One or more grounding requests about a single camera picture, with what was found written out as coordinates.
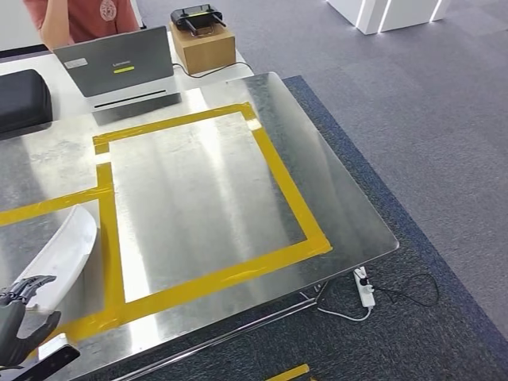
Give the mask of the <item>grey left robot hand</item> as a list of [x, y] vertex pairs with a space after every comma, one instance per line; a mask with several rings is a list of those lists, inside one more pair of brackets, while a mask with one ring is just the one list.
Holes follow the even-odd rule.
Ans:
[[25, 338], [17, 336], [28, 303], [54, 275], [35, 275], [14, 282], [1, 291], [1, 366], [15, 368], [56, 329], [61, 313], [54, 311], [43, 325]]

